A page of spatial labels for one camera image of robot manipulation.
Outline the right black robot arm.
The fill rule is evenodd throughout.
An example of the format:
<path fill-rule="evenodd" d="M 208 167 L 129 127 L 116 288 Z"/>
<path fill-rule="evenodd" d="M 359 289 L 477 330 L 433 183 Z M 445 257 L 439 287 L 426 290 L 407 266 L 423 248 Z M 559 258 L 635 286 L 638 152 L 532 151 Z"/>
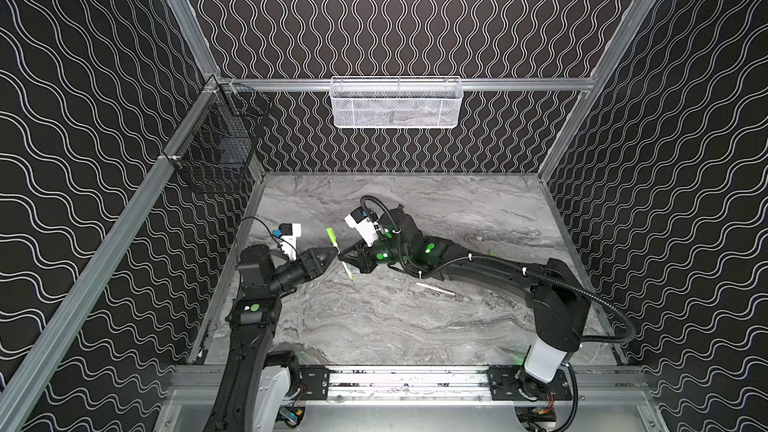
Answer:
<path fill-rule="evenodd" d="M 523 300 L 535 325 L 523 361 L 526 379 L 552 382 L 580 349 L 592 300 L 564 262 L 521 263 L 470 250 L 422 233 L 402 207 L 379 216 L 359 206 L 345 223 L 360 239 L 339 259 L 362 274 L 386 266 L 420 280 L 464 282 Z"/>

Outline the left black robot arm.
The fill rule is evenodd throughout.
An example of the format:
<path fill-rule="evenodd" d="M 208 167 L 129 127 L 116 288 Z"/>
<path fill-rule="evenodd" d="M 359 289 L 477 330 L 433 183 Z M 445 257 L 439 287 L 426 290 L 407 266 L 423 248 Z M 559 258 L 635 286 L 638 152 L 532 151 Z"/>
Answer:
<path fill-rule="evenodd" d="M 238 298 L 228 315 L 228 357 L 206 431 L 271 431 L 287 399 L 301 391 L 293 352 L 270 352 L 282 298 L 322 276 L 337 256 L 314 247 L 274 264 L 273 250 L 252 245 L 240 254 Z"/>

